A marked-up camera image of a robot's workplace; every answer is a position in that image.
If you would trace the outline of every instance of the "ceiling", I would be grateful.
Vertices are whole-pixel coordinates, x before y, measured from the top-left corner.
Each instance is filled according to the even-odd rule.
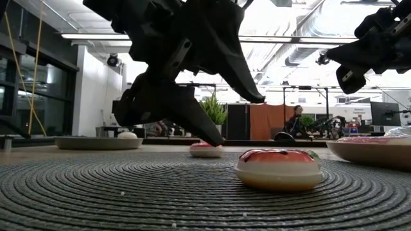
[[[39,16],[40,0],[14,0]],[[245,12],[240,35],[300,36],[300,37],[353,37],[353,31],[363,18],[375,13],[379,7],[391,5],[389,0],[379,5],[360,5],[359,0],[292,0],[292,7],[277,7],[271,0],[254,0]],[[62,33],[113,33],[110,22],[90,11],[82,0],[45,0],[43,18]],[[87,43],[96,56],[108,56],[129,46],[129,42],[94,41]],[[249,68],[259,86],[290,85],[337,86],[335,70],[338,64],[315,63],[319,52],[330,45],[296,44],[242,44]],[[132,65],[127,53],[121,59]],[[368,74],[368,86],[401,87],[411,85],[408,74],[387,71],[382,76]],[[182,73],[179,82],[221,83],[221,77],[189,72]]]

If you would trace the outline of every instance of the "orange partition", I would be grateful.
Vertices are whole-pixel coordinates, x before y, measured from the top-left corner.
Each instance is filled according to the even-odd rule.
[[[284,107],[286,119],[294,115],[294,107],[285,105],[250,105],[250,140],[267,141],[271,139],[271,129],[284,126]]]

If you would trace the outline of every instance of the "pink frosted donut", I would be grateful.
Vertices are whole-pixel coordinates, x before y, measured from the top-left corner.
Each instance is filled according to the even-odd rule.
[[[236,174],[245,185],[272,191],[305,191],[322,181],[315,159],[300,150],[246,151],[238,161]]]
[[[200,158],[219,158],[223,154],[223,146],[214,147],[206,142],[194,143],[190,146],[190,154]]]
[[[337,142],[360,144],[395,144],[411,145],[411,139],[406,137],[344,137]]]

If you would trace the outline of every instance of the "fluorescent light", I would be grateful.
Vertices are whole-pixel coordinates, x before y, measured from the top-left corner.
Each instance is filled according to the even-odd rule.
[[[128,35],[121,34],[90,34],[73,33],[62,34],[62,37],[70,40],[100,40],[100,41],[127,41],[130,42]],[[244,43],[279,43],[279,44],[328,44],[340,45],[357,41],[356,38],[339,37],[290,37],[290,36],[255,36],[239,35],[240,42]]]

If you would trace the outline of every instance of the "pink plate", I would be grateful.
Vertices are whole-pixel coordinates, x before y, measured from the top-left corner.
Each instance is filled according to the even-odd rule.
[[[343,160],[411,171],[411,145],[327,142],[327,147]]]

